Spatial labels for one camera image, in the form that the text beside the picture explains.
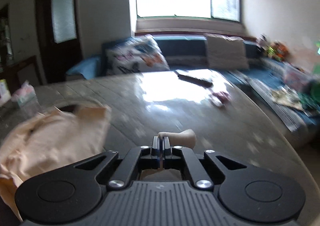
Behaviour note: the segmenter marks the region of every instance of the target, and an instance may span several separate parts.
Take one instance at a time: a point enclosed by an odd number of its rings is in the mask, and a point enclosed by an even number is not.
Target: beige pillow
[[[55,108],[7,135],[0,148],[0,198],[18,219],[22,221],[14,202],[17,188],[33,176],[101,153],[110,120],[108,106],[83,106],[75,114]]]
[[[206,34],[209,68],[218,70],[248,69],[243,39]]]

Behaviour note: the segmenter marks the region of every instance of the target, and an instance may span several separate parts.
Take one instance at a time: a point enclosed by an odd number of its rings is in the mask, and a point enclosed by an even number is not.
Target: colorful toy
[[[280,42],[273,42],[268,48],[268,57],[280,62],[284,61],[288,54],[288,48]]]
[[[320,54],[320,40],[316,43],[316,46],[319,47],[318,54]]]

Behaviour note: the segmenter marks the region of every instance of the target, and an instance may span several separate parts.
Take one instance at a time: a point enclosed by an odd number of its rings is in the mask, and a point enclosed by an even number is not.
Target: round black pad
[[[305,202],[295,180],[255,166],[229,171],[218,197],[231,213],[257,223],[296,219]]]
[[[74,192],[74,186],[65,181],[45,183],[38,188],[38,196],[44,201],[53,203],[68,200]]]
[[[249,183],[245,188],[245,192],[257,202],[274,202],[282,196],[281,187],[269,181]]]
[[[92,171],[64,167],[30,178],[15,194],[21,217],[50,225],[85,216],[102,197],[94,175]]]

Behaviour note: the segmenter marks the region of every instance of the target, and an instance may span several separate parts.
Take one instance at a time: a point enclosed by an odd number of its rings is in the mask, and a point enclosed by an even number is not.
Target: frosted glass panel
[[[73,0],[51,0],[51,14],[56,43],[77,38]]]

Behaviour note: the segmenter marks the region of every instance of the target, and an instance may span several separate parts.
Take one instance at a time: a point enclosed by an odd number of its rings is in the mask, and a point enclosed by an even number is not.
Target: gray table surface
[[[214,76],[231,95],[231,102],[218,108],[209,91],[181,81],[173,72],[107,76],[89,81],[37,87],[43,109],[57,100],[94,98],[112,108],[105,149],[120,155],[139,145],[150,145],[161,131],[193,129],[194,151],[214,149],[238,160],[267,168],[297,180],[306,192],[298,222],[308,225],[320,212],[319,188],[309,171],[273,123],[242,91],[209,70],[192,75]],[[25,117],[19,110],[0,109],[0,142]]]

